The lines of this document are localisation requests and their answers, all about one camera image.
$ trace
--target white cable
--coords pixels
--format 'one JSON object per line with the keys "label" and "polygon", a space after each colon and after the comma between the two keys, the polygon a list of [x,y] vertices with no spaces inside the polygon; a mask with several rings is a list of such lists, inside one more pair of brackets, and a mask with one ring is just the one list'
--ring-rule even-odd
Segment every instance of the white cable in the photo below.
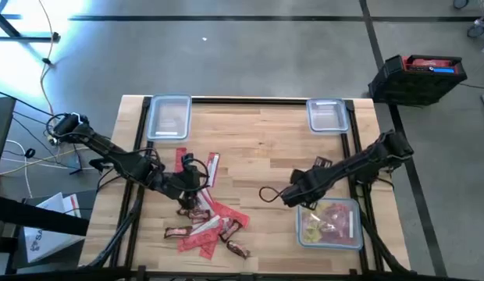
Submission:
{"label": "white cable", "polygon": [[6,140],[9,143],[16,144],[22,149],[23,152],[23,158],[24,158],[24,163],[25,163],[25,183],[27,184],[27,190],[29,191],[29,196],[32,198],[32,191],[30,191],[30,184],[29,184],[29,177],[27,176],[27,157],[25,156],[25,149],[23,149],[22,144],[17,143],[14,140]]}
{"label": "white cable", "polygon": [[[23,163],[23,161],[20,161],[20,160],[4,158],[4,157],[2,157],[1,160]],[[27,164],[42,165],[44,167],[57,168],[57,169],[78,169],[78,168],[69,168],[69,167],[63,167],[63,166],[57,166],[57,165],[48,165],[48,164],[41,164],[41,163],[33,163],[33,162],[27,162]],[[88,169],[94,169],[94,168],[90,168],[90,167],[83,168],[83,170],[88,170]]]}
{"label": "white cable", "polygon": [[[82,151],[82,150],[87,150],[89,148],[78,148],[77,151]],[[61,153],[60,155],[66,155],[66,154],[69,154],[69,153],[73,153],[75,150],[71,150],[71,151],[67,151],[67,152],[63,152]],[[34,162],[29,162],[29,163],[26,163],[25,165],[21,166],[21,167],[18,167],[16,169],[13,169],[11,171],[7,171],[7,172],[3,172],[3,173],[0,173],[0,176],[4,176],[4,175],[8,175],[10,173],[14,173],[14,172],[17,172],[17,171],[20,171],[21,169],[25,168],[25,167],[28,167],[30,165],[35,165],[35,164],[38,164],[39,162],[43,162],[43,161],[46,161],[46,160],[49,160],[49,159],[53,159],[55,156],[49,156],[49,157],[46,157],[46,158],[43,158],[43,159],[39,159],[37,161],[34,161]]]}
{"label": "white cable", "polygon": [[[48,56],[46,57],[46,59],[49,60],[50,56],[52,55],[53,43],[54,43],[52,22],[49,19],[48,12],[46,12],[46,9],[44,8],[44,5],[42,4],[42,1],[41,0],[38,0],[38,1],[39,1],[39,4],[41,5],[41,8],[42,8],[44,14],[46,15],[46,20],[48,21],[48,25],[49,25],[49,33],[52,36],[51,37],[51,40],[49,42]],[[48,74],[48,71],[51,69],[50,66],[48,66],[48,68],[46,69],[46,66],[47,66],[47,63],[44,63],[44,65],[42,67],[42,71],[41,71],[40,84],[41,84],[42,94],[44,95],[44,98],[46,99],[46,102],[48,103],[48,106],[49,106],[49,112],[52,115],[54,115],[55,113],[53,113],[52,103],[49,101],[48,95],[46,94],[46,90],[44,89],[44,78],[46,77],[46,74]]]}

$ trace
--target concrete floor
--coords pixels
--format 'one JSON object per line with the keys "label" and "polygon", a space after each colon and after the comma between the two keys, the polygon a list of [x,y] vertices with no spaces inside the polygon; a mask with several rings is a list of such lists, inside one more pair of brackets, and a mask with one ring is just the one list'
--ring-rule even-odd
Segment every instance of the concrete floor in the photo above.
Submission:
{"label": "concrete floor", "polygon": [[[477,3],[456,11],[451,0],[368,0],[372,16],[479,16]],[[362,21],[341,22],[78,22],[74,13],[112,16],[361,16],[357,0],[44,0],[62,40],[46,91],[56,112],[87,114],[93,127],[111,135],[123,94],[182,92],[192,95],[359,98],[376,74]],[[37,2],[9,0],[6,14],[20,31],[46,31]],[[383,58],[396,54],[463,58],[469,84],[484,86],[484,35],[466,37],[470,22],[375,22]],[[46,108],[39,87],[48,44],[0,42],[0,90]],[[399,107],[415,165],[449,276],[484,279],[484,90],[458,86],[424,109]],[[43,119],[17,105],[17,111]],[[393,126],[377,105],[382,130]],[[42,137],[42,126],[18,117]],[[17,124],[10,139],[47,152]],[[8,144],[8,149],[18,151]],[[20,159],[14,155],[4,157]],[[4,171],[19,165],[3,161]],[[66,170],[32,167],[34,196],[95,188],[98,174],[67,176]],[[433,274],[407,174],[393,176],[405,241],[414,270]],[[0,194],[27,195],[22,173],[2,181]]]}

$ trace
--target empty plastic container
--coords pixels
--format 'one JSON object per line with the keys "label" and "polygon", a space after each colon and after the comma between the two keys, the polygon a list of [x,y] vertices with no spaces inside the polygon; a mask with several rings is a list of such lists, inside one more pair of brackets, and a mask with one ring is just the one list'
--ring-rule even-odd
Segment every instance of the empty plastic container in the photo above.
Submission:
{"label": "empty plastic container", "polygon": [[306,109],[312,133],[339,134],[350,128],[343,100],[311,99],[306,102]]}
{"label": "empty plastic container", "polygon": [[359,251],[363,245],[358,203],[353,199],[321,199],[314,211],[299,206],[296,228],[303,247]]}
{"label": "empty plastic container", "polygon": [[188,138],[192,98],[187,94],[158,94],[152,97],[147,139],[181,142]]}

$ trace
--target candy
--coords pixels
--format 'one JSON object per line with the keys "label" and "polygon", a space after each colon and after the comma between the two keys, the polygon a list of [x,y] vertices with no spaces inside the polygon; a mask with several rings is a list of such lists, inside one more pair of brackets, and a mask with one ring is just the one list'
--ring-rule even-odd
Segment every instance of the candy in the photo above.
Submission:
{"label": "candy", "polygon": [[244,259],[249,257],[249,254],[251,254],[251,252],[249,250],[247,250],[246,248],[240,246],[239,244],[237,244],[233,241],[228,241],[226,243],[226,247],[228,248],[228,250],[232,251],[236,255],[241,256]]}
{"label": "candy", "polygon": [[231,219],[228,224],[228,228],[223,229],[221,233],[219,233],[221,241],[226,242],[240,228],[242,228],[242,224],[234,219]]}
{"label": "candy", "polygon": [[184,227],[168,227],[165,229],[164,238],[170,237],[189,237],[192,232],[191,226]]}
{"label": "candy", "polygon": [[195,220],[209,220],[211,218],[211,212],[209,210],[190,210],[188,212],[188,218]]}

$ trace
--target butcher block tabletop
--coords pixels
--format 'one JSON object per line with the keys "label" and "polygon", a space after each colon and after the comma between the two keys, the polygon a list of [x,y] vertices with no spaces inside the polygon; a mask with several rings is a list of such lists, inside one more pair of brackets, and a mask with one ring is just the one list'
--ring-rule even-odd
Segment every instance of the butcher block tabletop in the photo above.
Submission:
{"label": "butcher block tabletop", "polygon": [[[133,150],[143,99],[144,96],[127,95],[120,104],[112,141],[128,151]],[[361,145],[366,148],[379,136],[374,107],[370,99],[353,102]],[[348,139],[354,151],[351,134]],[[146,136],[141,147],[145,145]],[[194,103],[188,141],[155,143],[166,171],[174,170],[179,147],[187,148],[204,162],[209,152],[220,153],[215,186],[210,192],[216,201],[250,217],[248,227],[240,229],[231,239],[251,251],[251,256],[244,260],[221,241],[212,260],[200,257],[199,247],[178,252],[176,239],[163,238],[165,228],[191,225],[190,220],[176,214],[177,201],[146,190],[133,269],[146,265],[147,271],[160,272],[347,274],[350,269],[360,271],[357,251],[300,246],[296,238],[297,208],[288,208],[280,199],[265,203],[258,196],[262,186],[277,190],[287,187],[292,170],[311,168],[316,156],[333,162],[343,159],[340,136],[311,134],[305,105]],[[98,193],[81,265],[95,259],[114,234],[125,184],[125,180],[116,180]],[[392,187],[377,181],[372,185],[371,196],[379,235],[397,260],[410,268]],[[336,182],[326,197],[350,197],[347,181]],[[373,269],[372,245],[365,232],[364,235],[369,267]],[[129,230],[121,244],[119,265],[124,263],[128,236]]]}

